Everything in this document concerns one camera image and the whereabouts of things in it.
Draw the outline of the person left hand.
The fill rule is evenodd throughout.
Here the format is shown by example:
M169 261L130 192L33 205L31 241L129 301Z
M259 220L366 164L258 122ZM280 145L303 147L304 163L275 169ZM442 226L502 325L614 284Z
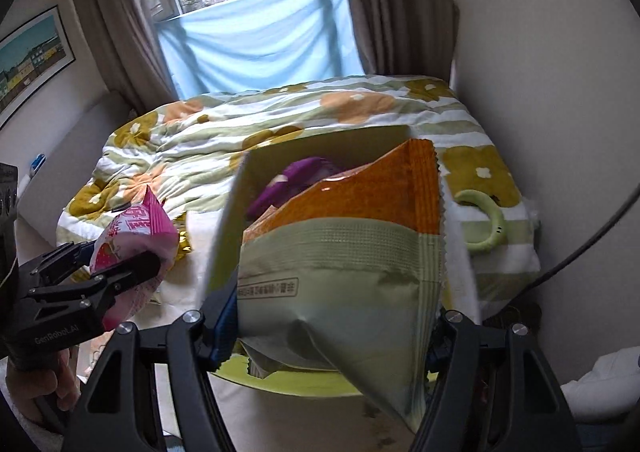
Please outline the person left hand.
M11 359L6 365L6 386L14 406L31 422L44 426L49 420L36 406L36 400L54 394L56 406L67 412L77 403L80 390L75 374L75 354L65 349L55 359L55 368L25 371Z

